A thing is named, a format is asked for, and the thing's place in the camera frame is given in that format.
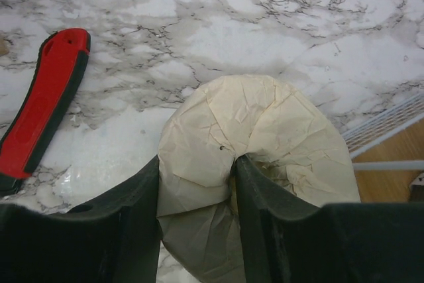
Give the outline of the bottom wooden shelf board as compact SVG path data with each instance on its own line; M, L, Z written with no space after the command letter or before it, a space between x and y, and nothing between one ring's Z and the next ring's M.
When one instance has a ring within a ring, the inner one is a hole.
M352 161L370 163L373 169L357 170L356 183L363 203L405 203L410 185L423 171L413 161L423 160L423 120L356 156Z

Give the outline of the red utility knife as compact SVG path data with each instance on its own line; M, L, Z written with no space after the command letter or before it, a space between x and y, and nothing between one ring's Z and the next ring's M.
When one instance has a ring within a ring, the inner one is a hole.
M68 28L40 46L26 97L1 139L1 195L17 193L32 176L59 127L87 67L91 36Z

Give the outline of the cream roll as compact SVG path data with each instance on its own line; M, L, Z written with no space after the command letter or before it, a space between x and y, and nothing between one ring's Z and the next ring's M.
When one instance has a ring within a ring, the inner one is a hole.
M241 156L306 202L358 202L345 140L299 90L264 75L217 78L168 119L157 218L170 254L201 282L244 282L231 168Z

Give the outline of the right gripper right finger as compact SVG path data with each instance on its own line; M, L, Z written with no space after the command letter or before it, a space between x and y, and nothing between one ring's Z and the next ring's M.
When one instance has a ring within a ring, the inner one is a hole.
M315 207L234 165L247 282L422 282L423 204Z

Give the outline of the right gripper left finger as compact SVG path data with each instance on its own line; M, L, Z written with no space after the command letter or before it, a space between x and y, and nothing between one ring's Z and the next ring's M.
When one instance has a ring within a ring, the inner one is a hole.
M66 213L1 206L2 282L154 282L159 161Z

